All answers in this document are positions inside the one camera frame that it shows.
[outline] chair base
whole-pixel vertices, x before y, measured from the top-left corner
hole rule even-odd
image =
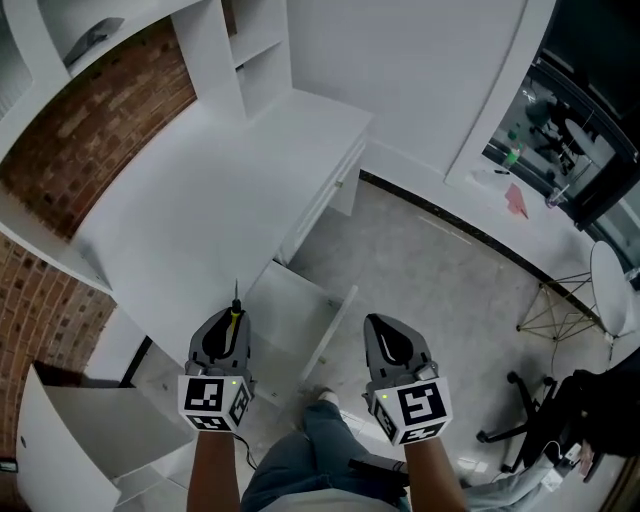
[[[520,434],[525,434],[529,430],[530,422],[532,421],[533,417],[537,413],[538,409],[541,407],[537,401],[531,398],[531,395],[529,394],[529,391],[527,390],[527,387],[525,386],[524,381],[520,378],[520,376],[516,372],[509,372],[507,374],[507,381],[510,384],[516,384],[518,386],[518,390],[520,391],[520,397],[522,398],[522,403],[524,405],[525,411],[527,412],[527,421],[523,425],[520,425],[516,428],[507,430],[506,432],[497,433],[494,435],[489,435],[484,430],[481,430],[476,434],[476,439],[480,443],[483,443],[483,444],[496,443],[498,441],[510,439]],[[547,395],[545,396],[542,402],[544,405],[547,399],[551,399],[553,397],[553,394],[555,392],[555,389],[558,383],[551,377],[545,377],[543,382],[545,386],[549,387],[549,391],[547,392]],[[523,444],[512,466],[509,466],[507,464],[504,464],[502,466],[500,470],[502,473],[515,473],[517,471],[518,466],[520,466],[520,463],[522,462],[525,456],[525,445],[526,443]]]

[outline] white box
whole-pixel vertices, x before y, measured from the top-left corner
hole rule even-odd
[[[178,411],[196,430],[237,432],[250,401],[242,377],[178,377]]]
[[[394,446],[437,437],[453,419],[447,379],[379,389],[369,412]]]

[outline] open cabinet door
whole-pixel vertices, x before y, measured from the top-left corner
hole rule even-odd
[[[120,491],[80,447],[33,366],[20,407],[18,489],[32,512],[111,512]]]

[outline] black office chair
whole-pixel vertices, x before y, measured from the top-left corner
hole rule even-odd
[[[604,454],[640,454],[640,349],[605,373],[575,371],[555,395],[557,382],[545,377],[549,389],[542,404],[532,400],[518,374],[510,372],[507,380],[518,385],[527,421],[507,432],[490,436],[481,430],[476,436],[481,443],[495,443],[527,434],[514,464],[505,464],[503,473],[515,473],[521,463],[530,467],[543,450],[558,463],[575,443],[581,445],[585,439],[594,452],[585,482],[593,477]]]

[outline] gray floor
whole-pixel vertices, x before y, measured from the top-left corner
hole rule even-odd
[[[505,378],[510,370],[518,371],[539,397],[543,376],[551,374],[552,342],[515,331],[537,291],[532,276],[452,226],[364,182],[359,184],[353,215],[327,210],[289,268],[338,294],[346,294],[353,284],[359,287],[299,402],[305,390],[332,387],[360,442],[381,455],[403,457],[402,449],[384,441],[360,396],[370,380],[362,322],[368,313],[384,313],[425,336],[441,375],[448,378],[454,420],[442,439],[459,476],[471,484],[485,483],[499,475],[503,462],[513,460],[519,441],[482,445],[475,435],[479,429],[511,428],[522,419],[517,391]],[[637,336],[623,339],[614,362],[637,344]],[[608,359],[602,334],[590,329],[558,346],[553,375],[562,379],[577,368],[602,372]],[[175,404],[173,382],[179,372],[154,349],[134,383],[175,417],[171,403]],[[299,409],[294,403],[283,413],[260,399],[252,402],[242,434],[256,459],[292,428]],[[251,471],[244,462],[244,447],[237,449],[243,490]],[[608,457],[588,485],[572,473],[536,510],[598,510],[622,463]],[[188,474],[181,479],[186,484]]]

